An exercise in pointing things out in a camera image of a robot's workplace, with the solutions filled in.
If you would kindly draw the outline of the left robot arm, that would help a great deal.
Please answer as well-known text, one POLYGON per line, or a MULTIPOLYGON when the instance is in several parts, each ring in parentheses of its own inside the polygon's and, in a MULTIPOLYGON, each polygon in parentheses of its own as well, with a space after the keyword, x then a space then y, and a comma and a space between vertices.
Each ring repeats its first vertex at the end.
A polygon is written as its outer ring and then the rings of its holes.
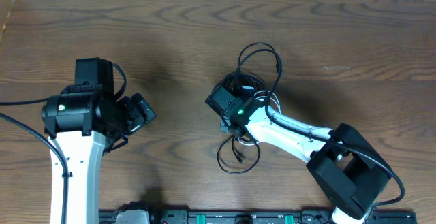
POLYGON ((156 114, 139 93, 122 97, 99 86, 67 87, 42 108, 53 146, 51 223, 99 221, 102 157, 128 144, 156 114))

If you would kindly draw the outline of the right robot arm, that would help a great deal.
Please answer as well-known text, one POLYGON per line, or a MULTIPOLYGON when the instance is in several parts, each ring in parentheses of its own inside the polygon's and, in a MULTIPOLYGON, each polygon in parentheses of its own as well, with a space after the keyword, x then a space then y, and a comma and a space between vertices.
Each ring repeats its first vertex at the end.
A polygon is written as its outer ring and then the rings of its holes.
POLYGON ((222 99, 214 111, 235 138, 265 142, 299 158, 334 204, 334 223, 363 223, 394 178, 392 168, 352 126, 315 127, 254 97, 222 99))

